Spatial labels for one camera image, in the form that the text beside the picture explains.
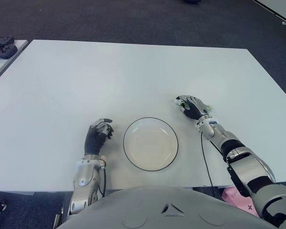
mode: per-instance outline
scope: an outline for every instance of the robotic arm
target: robotic arm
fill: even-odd
[[[221,153],[236,188],[242,196],[252,198],[259,216],[276,227],[286,228],[286,186],[275,183],[268,165],[219,125],[200,99],[182,95],[176,98],[176,103],[187,117],[196,121],[196,128]]]
[[[97,191],[100,185],[100,169],[104,169],[106,161],[99,156],[106,138],[110,139],[113,129],[108,124],[110,119],[99,119],[89,127],[85,140],[85,154],[78,162],[78,171],[74,178],[72,195],[67,220],[98,200]]]

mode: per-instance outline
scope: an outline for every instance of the robot forearm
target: robot forearm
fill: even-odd
[[[242,196],[252,198],[259,216],[286,228],[286,186],[275,184],[269,166],[234,134],[225,131],[201,100],[184,95],[177,97],[176,103],[186,116],[197,121],[196,128],[221,153],[236,188]]]
[[[110,139],[113,129],[107,124],[112,120],[99,119],[88,130],[85,140],[85,154],[78,162],[77,174],[73,185],[74,193],[69,206],[69,217],[84,210],[98,200],[97,192],[100,185],[100,168],[106,167],[105,158],[99,156],[101,147],[106,138]]]

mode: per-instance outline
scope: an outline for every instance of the white tabletop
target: white tabletop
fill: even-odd
[[[193,122],[174,105],[190,94],[286,181],[286,95],[244,49],[33,41],[0,77],[0,190],[71,191],[88,126],[113,119],[105,143],[107,187],[209,186]],[[156,117],[176,132],[167,168],[136,168],[123,151],[128,125]],[[204,140],[215,186],[231,185],[226,164]]]
[[[15,41],[15,46],[18,48],[17,52],[15,53],[15,55],[13,55],[12,57],[10,57],[9,59],[5,60],[5,59],[0,59],[0,74],[2,73],[2,71],[4,71],[4,69],[6,67],[8,67],[8,65],[15,59],[17,58],[17,56],[19,55],[19,53],[22,52],[23,48],[26,46],[26,44],[28,43],[27,40],[17,40]]]

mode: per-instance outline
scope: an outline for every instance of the gray carpet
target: gray carpet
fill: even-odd
[[[29,41],[244,48],[286,93],[286,26],[251,0],[0,0],[0,36],[6,34]],[[215,194],[220,198],[221,190]],[[9,206],[0,229],[50,229],[63,194],[0,193],[1,199]]]

